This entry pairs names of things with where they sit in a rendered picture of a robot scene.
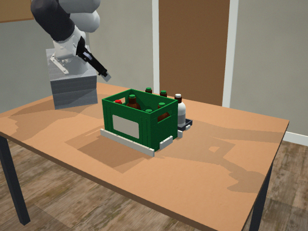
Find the green bottle crate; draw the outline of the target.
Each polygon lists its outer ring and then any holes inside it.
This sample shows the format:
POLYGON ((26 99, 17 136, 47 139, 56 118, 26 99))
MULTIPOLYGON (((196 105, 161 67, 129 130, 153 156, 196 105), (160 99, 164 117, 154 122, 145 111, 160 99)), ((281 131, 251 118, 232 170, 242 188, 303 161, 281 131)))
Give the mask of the green bottle crate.
POLYGON ((129 89, 113 96, 103 118, 105 130, 154 149, 154 152, 160 149, 160 142, 170 136, 173 140, 178 137, 178 100, 172 98, 129 89), (126 106, 132 94, 141 110, 126 106), (114 102, 124 97, 125 103, 114 102), (165 106, 158 109, 159 103, 165 106), (147 109, 152 112, 146 112, 147 109), (166 112, 170 116, 158 122, 158 117, 166 112))

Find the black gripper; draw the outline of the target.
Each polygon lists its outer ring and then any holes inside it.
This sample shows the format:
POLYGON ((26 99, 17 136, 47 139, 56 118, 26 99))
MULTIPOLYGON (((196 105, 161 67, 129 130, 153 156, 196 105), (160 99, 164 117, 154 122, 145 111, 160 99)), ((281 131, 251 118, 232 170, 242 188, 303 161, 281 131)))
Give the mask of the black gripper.
POLYGON ((98 75, 101 75, 102 78, 108 82, 108 80, 111 78, 111 76, 108 74, 107 69, 105 69, 96 59, 95 57, 88 52, 88 50, 85 48, 85 40, 83 37, 80 37, 80 40, 77 44, 77 51, 76 56, 79 58, 79 60, 86 64, 87 62, 96 69, 99 73, 98 75))

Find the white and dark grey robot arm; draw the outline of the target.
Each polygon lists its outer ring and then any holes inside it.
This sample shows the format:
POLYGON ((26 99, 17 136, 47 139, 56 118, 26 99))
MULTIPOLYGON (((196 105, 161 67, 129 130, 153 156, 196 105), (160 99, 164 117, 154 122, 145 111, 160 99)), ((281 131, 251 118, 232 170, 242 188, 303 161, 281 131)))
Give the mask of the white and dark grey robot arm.
POLYGON ((55 53, 50 60, 64 75, 79 75, 89 69, 76 56, 77 44, 85 32, 93 33, 100 25, 96 9, 101 0, 32 0, 36 22, 53 39, 55 53))

